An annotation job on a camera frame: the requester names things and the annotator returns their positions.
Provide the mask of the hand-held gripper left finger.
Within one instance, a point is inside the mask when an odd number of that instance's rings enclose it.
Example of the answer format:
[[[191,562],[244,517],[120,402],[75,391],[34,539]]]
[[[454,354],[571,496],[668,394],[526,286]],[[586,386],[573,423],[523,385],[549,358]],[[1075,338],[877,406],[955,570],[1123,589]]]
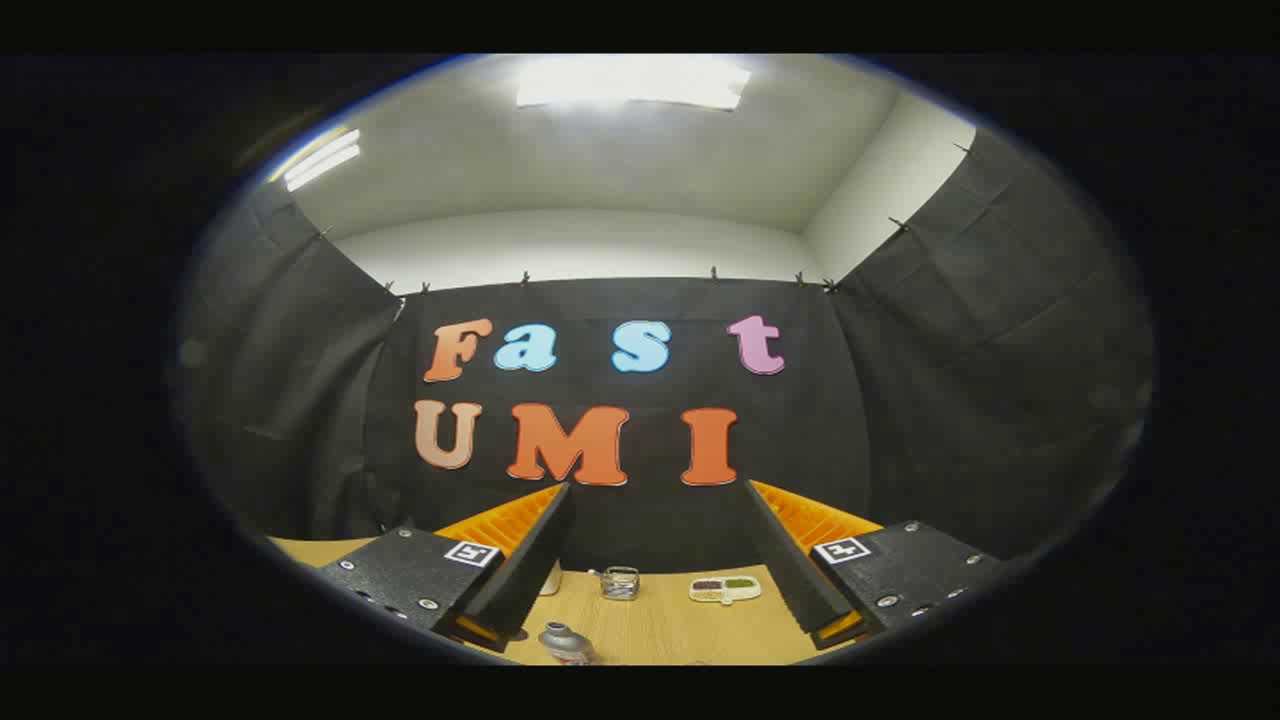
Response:
[[[417,632],[502,652],[518,635],[573,520],[567,484],[439,530],[397,527],[317,574]]]

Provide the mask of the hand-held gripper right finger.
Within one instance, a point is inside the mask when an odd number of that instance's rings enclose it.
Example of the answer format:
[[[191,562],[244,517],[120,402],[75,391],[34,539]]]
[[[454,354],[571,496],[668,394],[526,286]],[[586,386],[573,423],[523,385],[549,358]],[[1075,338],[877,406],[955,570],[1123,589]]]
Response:
[[[748,536],[819,651],[915,625],[1004,570],[923,521],[882,527],[767,483],[742,489]]]

